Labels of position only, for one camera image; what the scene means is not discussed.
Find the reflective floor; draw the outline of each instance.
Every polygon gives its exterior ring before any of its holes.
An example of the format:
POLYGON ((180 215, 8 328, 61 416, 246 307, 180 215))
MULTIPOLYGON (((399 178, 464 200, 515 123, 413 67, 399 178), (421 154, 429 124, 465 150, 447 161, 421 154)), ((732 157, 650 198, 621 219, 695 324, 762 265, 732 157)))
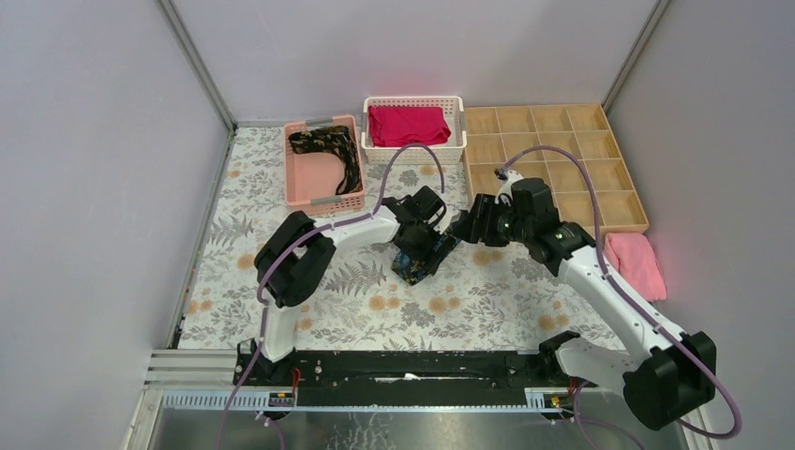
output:
MULTIPOLYGON (((686 449, 681 429, 654 432, 642 426, 614 396, 583 394, 583 416, 627 428, 647 450, 686 449)), ((213 450, 219 411, 166 409, 160 412, 152 448, 213 450)), ((514 412, 293 412, 278 421, 286 448, 339 450, 402 449, 590 449, 576 425, 524 426, 544 420, 538 414, 514 412)), ((603 449, 637 447, 623 436, 587 427, 603 449)), ((223 449, 278 449, 278 435, 250 412, 233 412, 227 419, 223 449)))

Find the robotic arm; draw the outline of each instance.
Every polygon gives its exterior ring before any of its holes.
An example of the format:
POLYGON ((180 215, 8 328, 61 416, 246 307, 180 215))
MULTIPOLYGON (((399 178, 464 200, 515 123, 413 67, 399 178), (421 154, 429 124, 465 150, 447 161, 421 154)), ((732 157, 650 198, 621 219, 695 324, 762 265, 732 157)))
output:
MULTIPOLYGON (((321 232, 305 243, 302 256, 291 254, 266 284, 271 296, 260 364, 266 377, 278 379, 294 354, 294 327, 299 306, 317 289, 333 255, 375 243, 394 243, 408 261, 414 281, 432 275, 458 239, 505 247, 523 245, 581 294, 626 347, 614 352, 591 344, 571 331, 544 342, 540 353, 548 365, 570 376, 597 383, 621 395, 648 428, 660 429, 714 398, 715 388, 669 341, 658 334, 615 292, 603 277, 593 239, 576 223, 561 222, 549 187, 539 178, 510 171, 497 196, 478 194, 469 212, 450 224, 444 202, 428 187, 413 196, 385 199, 379 212, 352 225, 321 232)), ((291 214, 255 259, 258 279, 276 257, 303 234, 327 220, 291 214)), ((636 301, 708 368, 715 369, 715 347, 704 334, 687 335, 679 325, 654 310, 612 267, 609 273, 636 301)))

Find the white basket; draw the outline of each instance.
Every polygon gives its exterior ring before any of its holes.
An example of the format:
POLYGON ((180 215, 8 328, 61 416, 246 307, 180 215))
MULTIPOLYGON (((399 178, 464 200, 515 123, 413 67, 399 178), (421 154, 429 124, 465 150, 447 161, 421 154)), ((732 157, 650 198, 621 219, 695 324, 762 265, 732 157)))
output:
MULTIPOLYGON (((400 147, 377 147, 370 137, 368 108, 370 106, 438 106, 442 108, 444 121, 450 127, 450 138, 446 143, 431 145, 441 164, 458 164, 461 154, 467 146, 466 119, 464 118, 464 102, 461 97, 368 97, 362 115, 361 145, 367 155, 369 164, 386 164, 400 147)), ((395 164, 434 164, 433 158, 425 149, 412 148, 406 150, 395 161, 395 164)))

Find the folded garment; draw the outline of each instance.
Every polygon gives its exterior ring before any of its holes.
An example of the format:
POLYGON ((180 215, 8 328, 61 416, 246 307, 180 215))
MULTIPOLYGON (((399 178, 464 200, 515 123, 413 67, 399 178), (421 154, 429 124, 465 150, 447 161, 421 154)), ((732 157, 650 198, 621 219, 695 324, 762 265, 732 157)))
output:
POLYGON ((647 301, 666 299, 666 283, 646 236, 639 232, 612 232, 605 237, 605 256, 647 301))
POLYGON ((361 172, 359 152, 348 127, 337 125, 311 131, 298 131, 287 139, 296 155, 330 153, 342 161, 342 164, 345 165, 345 174, 337 185, 337 195, 362 190, 362 180, 359 176, 361 172))
POLYGON ((446 143, 450 127, 438 106, 371 106, 367 110, 370 137, 378 147, 407 143, 446 143))

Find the pink basket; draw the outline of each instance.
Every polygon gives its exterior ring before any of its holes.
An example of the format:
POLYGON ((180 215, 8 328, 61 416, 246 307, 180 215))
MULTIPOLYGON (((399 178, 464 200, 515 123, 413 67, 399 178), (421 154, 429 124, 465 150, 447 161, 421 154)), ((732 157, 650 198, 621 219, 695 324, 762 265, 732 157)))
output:
POLYGON ((284 195, 287 204, 308 215, 335 213, 365 207, 365 174, 362 167, 362 150, 356 134, 356 119, 352 115, 336 115, 332 119, 291 122, 284 126, 284 195), (345 167, 342 161, 327 153, 296 155, 288 137, 296 131, 309 128, 342 125, 351 131, 359 158, 359 176, 362 189, 350 194, 336 195, 345 167))

